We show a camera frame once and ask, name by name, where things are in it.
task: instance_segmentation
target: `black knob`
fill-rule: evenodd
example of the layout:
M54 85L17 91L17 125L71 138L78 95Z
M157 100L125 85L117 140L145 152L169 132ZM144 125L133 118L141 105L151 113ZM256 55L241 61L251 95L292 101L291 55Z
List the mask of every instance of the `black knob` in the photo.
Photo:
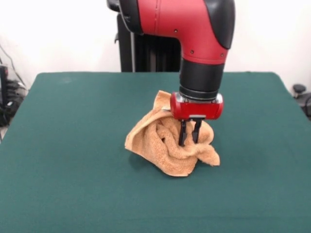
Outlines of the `black knob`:
M304 91L307 90L307 88L304 85L301 85L301 84L295 84L293 86L293 89L294 89L294 92L297 93L297 94L301 94L301 93L303 93Z
M119 0L107 0L107 5L110 10L120 12L119 4Z

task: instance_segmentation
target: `green tablecloth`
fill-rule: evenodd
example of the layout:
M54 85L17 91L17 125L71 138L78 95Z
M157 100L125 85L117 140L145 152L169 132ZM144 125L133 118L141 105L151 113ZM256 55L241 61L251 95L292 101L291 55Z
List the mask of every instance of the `green tablecloth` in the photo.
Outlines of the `green tablecloth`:
M273 73L226 73L220 167L124 149L177 73L37 77L0 146L0 233L310 233L311 125Z

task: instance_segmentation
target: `black cable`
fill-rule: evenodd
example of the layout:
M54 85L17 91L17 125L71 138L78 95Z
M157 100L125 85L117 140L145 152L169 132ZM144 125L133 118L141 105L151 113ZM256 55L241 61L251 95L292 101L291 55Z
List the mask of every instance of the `black cable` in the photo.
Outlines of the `black cable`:
M305 110L306 110L306 116L307 117L311 117L311 114L309 115L308 113L308 102L309 100L311 100L311 95L306 99L306 102L305 102Z
M21 79L21 77L19 76L19 74L17 73L17 71L15 70L15 66L13 63L13 59L10 57L9 54L7 54L7 52L4 50L4 48L2 47L2 45L0 44L0 49L3 51L3 53L11 60L11 65L12 65L12 69L14 71L14 73L16 74L16 76L18 77L18 79L21 81L21 83L26 86L26 84L24 83L23 79Z

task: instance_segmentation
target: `black stand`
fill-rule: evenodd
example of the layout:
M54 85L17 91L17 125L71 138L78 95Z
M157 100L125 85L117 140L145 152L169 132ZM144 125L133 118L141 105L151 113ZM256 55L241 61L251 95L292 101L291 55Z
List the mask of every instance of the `black stand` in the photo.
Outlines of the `black stand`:
M116 12L119 1L107 0L108 7ZM181 61L180 43L175 38L137 35L129 32L117 16L121 71L122 72L178 72Z

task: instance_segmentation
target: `towel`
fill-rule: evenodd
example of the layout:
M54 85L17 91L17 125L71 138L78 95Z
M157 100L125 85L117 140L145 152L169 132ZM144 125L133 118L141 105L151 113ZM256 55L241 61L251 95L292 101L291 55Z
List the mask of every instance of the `towel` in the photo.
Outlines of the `towel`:
M198 160L210 166L219 166L220 157L210 145L213 129L202 122L198 143L192 139L195 122L188 121L184 146L178 139L181 123L170 110L170 93L159 91L154 106L130 131L125 148L156 165L165 174L175 177L190 175Z

